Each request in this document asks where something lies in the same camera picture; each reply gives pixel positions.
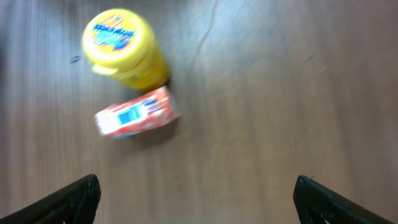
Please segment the wooden table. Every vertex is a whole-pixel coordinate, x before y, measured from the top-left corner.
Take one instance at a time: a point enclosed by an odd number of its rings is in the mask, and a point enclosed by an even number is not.
[[[298,223],[303,174],[398,222],[398,1],[4,5],[0,216],[94,173],[96,223]],[[93,115],[137,93],[70,60],[113,7],[154,28],[174,129],[98,134]]]

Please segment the barcode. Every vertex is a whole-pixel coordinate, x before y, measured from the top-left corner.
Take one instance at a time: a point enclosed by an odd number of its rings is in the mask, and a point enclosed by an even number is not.
[[[119,122],[121,125],[133,122],[139,118],[141,118],[141,113],[139,111],[139,106],[132,106],[127,111],[120,113]]]

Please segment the yellow lid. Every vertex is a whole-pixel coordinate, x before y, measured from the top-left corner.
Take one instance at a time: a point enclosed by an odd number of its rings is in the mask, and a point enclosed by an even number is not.
[[[112,75],[137,66],[154,41],[152,29],[137,14],[110,9],[88,23],[82,45],[93,68]]]

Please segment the yellow container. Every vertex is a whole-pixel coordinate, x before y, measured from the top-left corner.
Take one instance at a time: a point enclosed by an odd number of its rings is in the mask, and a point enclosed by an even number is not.
[[[92,19],[82,46],[92,71],[149,91],[169,79],[169,69],[147,22],[125,9],[110,9]]]

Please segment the red and white box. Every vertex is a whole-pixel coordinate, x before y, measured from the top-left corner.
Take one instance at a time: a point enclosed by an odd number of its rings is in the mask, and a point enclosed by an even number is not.
[[[102,135],[124,138],[161,127],[179,116],[163,86],[136,99],[109,106],[96,113],[95,120]]]

